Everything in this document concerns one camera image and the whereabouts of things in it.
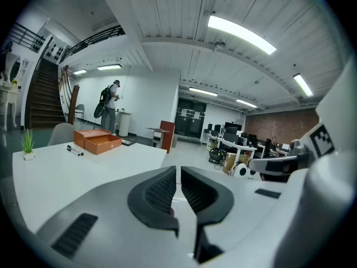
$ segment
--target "gray pants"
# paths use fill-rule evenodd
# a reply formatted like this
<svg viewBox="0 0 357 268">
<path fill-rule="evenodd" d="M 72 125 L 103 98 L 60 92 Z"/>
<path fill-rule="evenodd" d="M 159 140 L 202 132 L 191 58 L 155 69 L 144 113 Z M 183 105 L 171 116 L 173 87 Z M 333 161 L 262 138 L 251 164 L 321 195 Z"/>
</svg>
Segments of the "gray pants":
<svg viewBox="0 0 357 268">
<path fill-rule="evenodd" d="M 106 107 L 104 109 L 103 115 L 102 115 L 102 122 L 100 123 L 100 128 L 105 129 L 105 125 L 107 123 L 107 116 L 110 116 L 110 123 L 109 123 L 109 131 L 111 133 L 114 133 L 114 126 L 115 126 L 115 109 L 114 108 L 109 108 Z"/>
</svg>

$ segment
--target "small green plant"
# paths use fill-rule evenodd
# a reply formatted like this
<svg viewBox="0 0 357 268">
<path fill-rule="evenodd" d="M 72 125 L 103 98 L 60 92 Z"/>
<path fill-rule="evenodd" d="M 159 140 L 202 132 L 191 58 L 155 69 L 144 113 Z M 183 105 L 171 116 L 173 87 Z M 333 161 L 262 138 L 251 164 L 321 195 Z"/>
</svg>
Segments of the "small green plant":
<svg viewBox="0 0 357 268">
<path fill-rule="evenodd" d="M 29 154 L 32 153 L 32 148 L 33 148 L 33 141 L 32 141 L 32 131 L 29 131 L 28 129 L 25 132 L 25 140 L 22 139 L 21 145 L 24 153 Z"/>
</svg>

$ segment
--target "person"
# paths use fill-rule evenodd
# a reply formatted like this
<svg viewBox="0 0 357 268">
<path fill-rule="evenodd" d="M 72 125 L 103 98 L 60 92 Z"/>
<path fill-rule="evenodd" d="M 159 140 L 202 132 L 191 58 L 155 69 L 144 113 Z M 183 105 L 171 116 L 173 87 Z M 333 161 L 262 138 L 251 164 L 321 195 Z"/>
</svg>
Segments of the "person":
<svg viewBox="0 0 357 268">
<path fill-rule="evenodd" d="M 100 128 L 105 129 L 107 123 L 107 116 L 110 116 L 109 131 L 113 134 L 115 131 L 115 104 L 114 101 L 119 99 L 117 94 L 117 89 L 120 87 L 120 81 L 115 80 L 112 84 L 107 86 L 110 89 L 110 100 L 105 105 L 104 112 L 102 115 L 102 121 L 100 123 Z"/>
<path fill-rule="evenodd" d="M 11 52 L 12 41 L 8 41 L 5 45 L 5 48 L 1 51 L 0 54 L 0 79 L 4 78 L 4 81 L 7 81 L 7 75 L 5 72 L 6 66 L 6 56 L 9 52 Z"/>
<path fill-rule="evenodd" d="M 269 145 L 269 153 L 271 155 L 275 155 L 277 157 L 279 157 L 279 153 L 277 152 L 277 138 L 276 137 L 272 137 L 272 142 Z"/>
</svg>

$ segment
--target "brick wall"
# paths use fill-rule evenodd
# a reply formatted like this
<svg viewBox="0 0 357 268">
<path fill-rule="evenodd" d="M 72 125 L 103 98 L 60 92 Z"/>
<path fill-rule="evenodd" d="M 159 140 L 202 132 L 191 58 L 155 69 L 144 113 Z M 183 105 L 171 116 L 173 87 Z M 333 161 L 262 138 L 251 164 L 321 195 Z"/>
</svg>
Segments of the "brick wall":
<svg viewBox="0 0 357 268">
<path fill-rule="evenodd" d="M 319 117 L 314 108 L 248 115 L 244 132 L 256 134 L 261 140 L 276 136 L 278 143 L 290 144 L 292 140 L 300 139 L 318 122 Z"/>
</svg>

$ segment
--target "white plant pot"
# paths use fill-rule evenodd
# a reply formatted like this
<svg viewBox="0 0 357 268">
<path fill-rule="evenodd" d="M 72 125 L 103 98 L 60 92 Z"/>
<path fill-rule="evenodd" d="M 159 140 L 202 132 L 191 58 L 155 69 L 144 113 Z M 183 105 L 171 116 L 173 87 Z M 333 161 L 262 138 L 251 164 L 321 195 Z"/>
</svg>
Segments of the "white plant pot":
<svg viewBox="0 0 357 268">
<path fill-rule="evenodd" d="M 23 158 L 25 159 L 25 161 L 31 161 L 35 158 L 35 153 L 32 152 L 32 153 L 26 154 L 25 152 L 23 152 Z"/>
</svg>

